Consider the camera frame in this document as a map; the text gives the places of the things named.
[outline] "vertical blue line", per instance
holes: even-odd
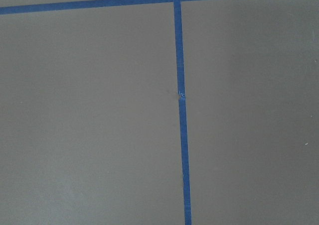
[[[173,0],[173,2],[174,2],[174,21],[175,21],[176,62],[177,62],[177,88],[178,88],[178,94],[180,96],[178,100],[178,105],[179,105],[179,126],[180,126],[180,142],[181,142],[181,162],[182,162],[182,170],[183,170],[184,216],[185,216],[185,225],[191,225],[181,5],[180,5],[180,0]]]

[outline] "gray floor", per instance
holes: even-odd
[[[318,8],[182,3],[193,225],[319,224]],[[185,223],[173,3],[0,15],[0,41],[0,225]]]

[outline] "floor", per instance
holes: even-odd
[[[0,0],[0,224],[319,224],[319,0]]]

